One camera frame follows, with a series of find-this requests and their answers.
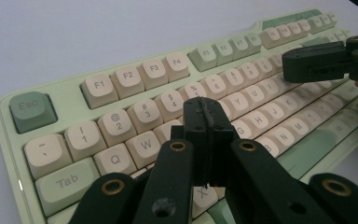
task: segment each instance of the keycap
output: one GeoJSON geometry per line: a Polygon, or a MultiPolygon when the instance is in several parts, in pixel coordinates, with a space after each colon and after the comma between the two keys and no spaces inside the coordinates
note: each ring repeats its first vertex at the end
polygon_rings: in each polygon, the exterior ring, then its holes
{"type": "Polygon", "coordinates": [[[261,39],[258,34],[248,34],[245,36],[245,38],[249,44],[249,55],[260,52],[261,39]]]}
{"type": "Polygon", "coordinates": [[[77,202],[99,177],[92,158],[86,158],[36,180],[46,216],[77,202]]]}
{"type": "Polygon", "coordinates": [[[116,89],[107,74],[87,77],[82,83],[81,89],[91,109],[111,104],[118,100],[116,89]]]}
{"type": "Polygon", "coordinates": [[[209,45],[194,49],[188,54],[188,58],[200,72],[214,68],[217,65],[216,53],[212,46],[209,45]]]}
{"type": "Polygon", "coordinates": [[[185,101],[199,96],[208,97],[205,89],[199,82],[190,82],[180,88],[179,92],[185,101]]]}
{"type": "Polygon", "coordinates": [[[227,40],[221,40],[212,45],[217,57],[216,66],[230,63],[233,60],[233,49],[227,40]]]}
{"type": "Polygon", "coordinates": [[[305,37],[306,33],[302,32],[302,30],[298,26],[297,22],[295,22],[295,21],[289,22],[289,23],[287,23],[287,27],[289,28],[294,40],[305,37]]]}
{"type": "Polygon", "coordinates": [[[151,99],[145,99],[130,106],[127,113],[138,134],[152,130],[163,122],[156,102],[151,99]]]}
{"type": "Polygon", "coordinates": [[[233,119],[236,119],[250,111],[248,100],[240,92],[231,93],[230,95],[224,97],[222,101],[228,107],[233,119]]]}
{"type": "Polygon", "coordinates": [[[324,23],[319,16],[309,18],[308,24],[310,25],[311,34],[319,33],[324,29],[324,23]]]}
{"type": "Polygon", "coordinates": [[[299,27],[301,27],[302,32],[304,33],[304,36],[307,36],[310,32],[310,24],[306,20],[300,20],[297,22],[299,27]]]}
{"type": "Polygon", "coordinates": [[[243,88],[243,77],[237,69],[230,68],[219,76],[226,83],[227,94],[231,94],[232,92],[239,91],[243,88]]]}
{"type": "Polygon", "coordinates": [[[141,75],[134,66],[118,68],[111,79],[120,99],[145,91],[141,75]]]}
{"type": "Polygon", "coordinates": [[[68,224],[77,208],[77,203],[48,218],[48,224],[68,224]]]}
{"type": "Polygon", "coordinates": [[[226,199],[221,200],[210,209],[208,213],[216,223],[235,224],[234,216],[232,216],[226,199]]]}
{"type": "Polygon", "coordinates": [[[258,85],[262,92],[265,92],[266,101],[274,99],[280,94],[279,87],[273,78],[266,78],[258,82],[258,85]]]}
{"type": "Polygon", "coordinates": [[[281,44],[281,36],[274,27],[267,28],[261,32],[260,39],[266,49],[272,49],[281,44]]]}
{"type": "Polygon", "coordinates": [[[153,130],[161,144],[171,139],[171,130],[173,125],[182,125],[182,123],[178,119],[173,119],[171,121],[159,125],[153,130]]]}
{"type": "Polygon", "coordinates": [[[188,77],[187,57],[181,52],[169,53],[162,60],[168,75],[168,81],[173,82],[188,77]]]}
{"type": "Polygon", "coordinates": [[[72,162],[62,135],[56,133],[31,140],[24,151],[35,179],[72,162]]]}
{"type": "Polygon", "coordinates": [[[241,90],[240,93],[248,99],[250,110],[253,110],[265,103],[266,97],[264,96],[264,92],[262,92],[256,85],[249,86],[241,90]]]}
{"type": "Polygon", "coordinates": [[[183,115],[184,99],[179,91],[166,91],[154,99],[164,122],[183,115]]]}
{"type": "Polygon", "coordinates": [[[260,73],[260,80],[276,74],[273,70],[272,64],[267,58],[258,58],[254,61],[257,71],[260,73]]]}
{"type": "Polygon", "coordinates": [[[138,71],[146,91],[168,83],[165,67],[158,59],[144,61],[138,66],[138,71]]]}
{"type": "Polygon", "coordinates": [[[217,194],[213,188],[194,187],[193,191],[193,218],[205,212],[214,203],[217,203],[217,194]]]}
{"type": "Polygon", "coordinates": [[[227,94],[226,83],[218,75],[211,75],[200,81],[209,98],[218,100],[227,94]]]}
{"type": "Polygon", "coordinates": [[[129,115],[123,109],[109,112],[98,119],[103,138],[109,147],[124,142],[136,135],[129,115]]]}
{"type": "Polygon", "coordinates": [[[240,119],[252,130],[253,136],[260,135],[270,127],[269,120],[258,110],[253,110],[240,119]]]}
{"type": "Polygon", "coordinates": [[[255,141],[260,143],[274,158],[277,158],[281,154],[277,145],[265,135],[256,138],[255,141]]]}
{"type": "Polygon", "coordinates": [[[161,144],[152,131],[141,133],[126,141],[126,146],[138,169],[154,162],[161,144]]]}
{"type": "Polygon", "coordinates": [[[218,100],[217,103],[219,103],[222,106],[223,111],[225,112],[226,117],[228,118],[228,120],[232,120],[231,111],[228,109],[226,103],[221,101],[221,100],[218,100]]]}
{"type": "Polygon", "coordinates": [[[234,126],[240,138],[253,139],[255,137],[255,134],[252,132],[251,128],[249,128],[249,125],[241,119],[236,119],[232,121],[231,124],[234,126]]]}
{"type": "Polygon", "coordinates": [[[65,131],[65,139],[74,161],[106,149],[106,144],[94,121],[86,121],[68,128],[65,131]]]}
{"type": "Polygon", "coordinates": [[[215,224],[215,222],[208,213],[203,213],[202,215],[194,219],[191,224],[215,224]]]}
{"type": "Polygon", "coordinates": [[[261,79],[260,73],[254,63],[243,63],[237,67],[243,77],[244,86],[248,87],[261,79]]]}
{"type": "Polygon", "coordinates": [[[94,160],[101,175],[110,173],[130,175],[136,172],[135,163],[122,143],[98,152],[94,155],[94,160]]]}
{"type": "Polygon", "coordinates": [[[276,29],[281,37],[282,44],[292,41],[293,39],[292,32],[290,31],[289,27],[287,27],[287,25],[285,24],[279,25],[276,27],[276,29]]]}
{"type": "Polygon", "coordinates": [[[278,124],[286,118],[282,108],[273,102],[268,102],[260,106],[258,110],[265,114],[267,119],[273,124],[278,124]]]}
{"type": "Polygon", "coordinates": [[[229,40],[233,49],[233,61],[249,55],[249,45],[244,36],[235,36],[229,40]]]}
{"type": "Polygon", "coordinates": [[[57,121],[46,94],[29,91],[10,99],[9,108],[19,133],[27,133],[57,121]]]}

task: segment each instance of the green keycap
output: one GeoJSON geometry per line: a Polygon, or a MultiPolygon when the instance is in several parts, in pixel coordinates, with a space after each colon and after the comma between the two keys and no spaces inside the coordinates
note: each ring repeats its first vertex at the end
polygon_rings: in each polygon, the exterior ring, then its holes
{"type": "Polygon", "coordinates": [[[86,158],[36,180],[46,216],[77,202],[99,177],[92,158],[86,158]]]}
{"type": "Polygon", "coordinates": [[[14,96],[9,106],[19,133],[26,133],[57,121],[50,100],[38,91],[14,96]]]}
{"type": "Polygon", "coordinates": [[[204,213],[199,217],[197,217],[196,219],[194,219],[191,222],[191,224],[215,224],[215,222],[213,221],[213,218],[208,213],[204,213]]]}
{"type": "Polygon", "coordinates": [[[277,161],[292,177],[299,179],[335,146],[335,135],[318,128],[284,152],[277,161]]]}
{"type": "Polygon", "coordinates": [[[215,223],[235,224],[234,217],[229,210],[226,199],[216,203],[208,210],[215,223]]]}

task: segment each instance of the white table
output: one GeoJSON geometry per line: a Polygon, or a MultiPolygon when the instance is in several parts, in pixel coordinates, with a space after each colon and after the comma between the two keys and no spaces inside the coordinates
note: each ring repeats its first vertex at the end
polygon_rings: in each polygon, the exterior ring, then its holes
{"type": "MultiPolygon", "coordinates": [[[[336,12],[337,26],[358,35],[358,7],[347,0],[0,0],[0,96],[199,44],[311,7],[336,12]]],[[[337,172],[358,184],[358,149],[337,172]]],[[[0,223],[20,223],[1,151],[0,223]]]]}

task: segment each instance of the number key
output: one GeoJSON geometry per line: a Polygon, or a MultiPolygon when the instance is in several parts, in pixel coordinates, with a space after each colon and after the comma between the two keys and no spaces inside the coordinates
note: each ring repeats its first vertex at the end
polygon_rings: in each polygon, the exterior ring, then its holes
{"type": "Polygon", "coordinates": [[[129,115],[122,109],[103,115],[98,120],[98,125],[109,147],[124,142],[136,135],[129,115]]]}

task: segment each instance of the mechanical keyboard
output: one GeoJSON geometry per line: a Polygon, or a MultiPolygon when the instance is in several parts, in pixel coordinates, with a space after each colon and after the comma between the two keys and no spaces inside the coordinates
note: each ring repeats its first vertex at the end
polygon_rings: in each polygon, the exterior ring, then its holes
{"type": "MultiPolygon", "coordinates": [[[[0,147],[21,221],[67,223],[100,175],[153,167],[183,102],[205,96],[241,138],[260,142],[307,181],[358,145],[353,81],[287,83],[282,54],[345,41],[337,15],[308,9],[196,46],[70,77],[0,98],[0,147]]],[[[194,188],[193,223],[234,223],[224,189],[194,188]]]]}

